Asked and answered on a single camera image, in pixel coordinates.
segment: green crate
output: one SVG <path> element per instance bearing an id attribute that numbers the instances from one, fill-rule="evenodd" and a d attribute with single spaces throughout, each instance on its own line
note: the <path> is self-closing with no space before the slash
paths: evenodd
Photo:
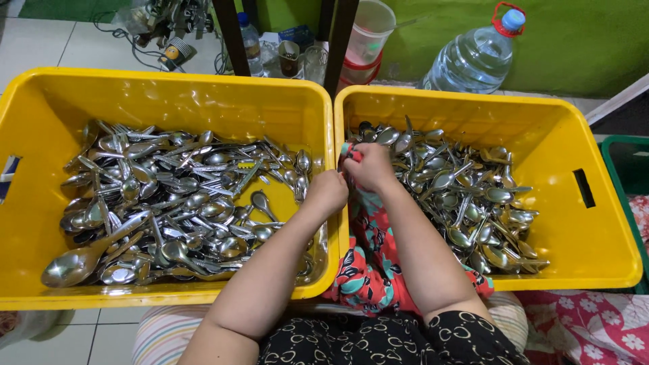
<path id="1" fill-rule="evenodd" d="M 600 150 L 626 219 L 629 221 L 644 267 L 642 279 L 633 288 L 606 291 L 649 294 L 649 257 L 626 197 L 629 194 L 649 195 L 649 138 L 609 136 L 600 145 Z"/>

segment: person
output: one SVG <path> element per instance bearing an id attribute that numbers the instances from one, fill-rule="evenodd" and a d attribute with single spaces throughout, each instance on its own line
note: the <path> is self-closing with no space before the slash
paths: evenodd
<path id="1" fill-rule="evenodd" d="M 355 150 L 362 161 L 348 158 L 344 167 L 383 201 L 406 286 L 422 316 L 396 311 L 375 318 L 337 314 L 280 321 L 307 243 L 347 203 L 345 179 L 328 170 L 313 177 L 299 210 L 198 319 L 186 348 L 174 347 L 150 363 L 167 364 L 176 351 L 181 365 L 529 364 L 494 325 L 447 243 L 395 178 L 388 150 L 377 144 Z M 134 362 L 144 363 L 142 356 L 136 345 Z"/>

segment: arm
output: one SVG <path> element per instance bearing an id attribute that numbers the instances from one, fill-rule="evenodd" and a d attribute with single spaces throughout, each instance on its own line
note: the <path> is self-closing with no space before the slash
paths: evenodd
<path id="1" fill-rule="evenodd" d="M 306 244 L 347 203 L 347 184 L 335 170 L 313 178 L 300 209 L 223 288 L 178 364 L 255 364 L 257 341 L 284 312 Z"/>
<path id="2" fill-rule="evenodd" d="M 408 292 L 426 322 L 449 310 L 493 321 L 447 243 L 395 178 L 387 149 L 359 144 L 355 150 L 363 154 L 363 160 L 348 158 L 345 167 L 386 206 Z"/>

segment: green wall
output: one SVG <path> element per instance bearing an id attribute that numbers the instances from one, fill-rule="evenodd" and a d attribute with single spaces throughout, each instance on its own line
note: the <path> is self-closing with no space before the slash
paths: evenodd
<path id="1" fill-rule="evenodd" d="M 379 78 L 402 81 L 424 75 L 439 50 L 457 34 L 488 25 L 498 3 L 383 1 L 394 10 L 397 23 L 430 15 L 395 30 L 386 43 Z M 648 0 L 514 3 L 525 10 L 528 20 L 525 33 L 515 39 L 514 63 L 504 89 L 609 97 L 649 73 Z M 263 31 L 299 24 L 317 31 L 319 0 L 258 0 L 258 6 Z"/>

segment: yellow plastic crate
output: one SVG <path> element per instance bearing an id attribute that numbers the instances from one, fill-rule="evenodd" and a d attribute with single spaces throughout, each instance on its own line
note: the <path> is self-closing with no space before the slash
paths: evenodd
<path id="1" fill-rule="evenodd" d="M 513 177 L 534 190 L 520 196 L 541 214 L 526 241 L 551 265 L 538 275 L 493 275 L 496 290 L 625 288 L 643 267 L 620 201 L 586 120 L 558 99 L 351 86 L 338 94 L 336 148 L 349 124 L 382 121 L 405 130 L 442 128 L 475 147 L 503 145 L 513 155 Z M 573 171 L 583 170 L 592 192 L 582 197 Z"/>
<path id="2" fill-rule="evenodd" d="M 79 152 L 81 131 L 93 118 L 139 129 L 154 124 L 192 133 L 209 129 L 227 138 L 268 134 L 279 143 L 308 148 L 313 173 L 335 168 L 336 163 L 331 100 L 312 82 L 97 69 L 28 71 L 9 84 L 0 100 L 0 158 L 22 158 L 0 205 L 0 310 L 211 303 L 225 285 L 54 290 L 40 283 L 50 260 L 75 248 L 58 226 L 71 199 L 59 185 L 68 177 L 63 165 Z M 251 191 L 263 187 L 280 219 L 297 210 L 286 187 L 255 184 L 247 188 L 241 204 L 248 203 Z M 293 299 L 317 296 L 334 280 L 339 225 L 347 226 L 346 214 L 328 221 L 326 249 L 313 252 L 313 280 L 296 287 Z"/>

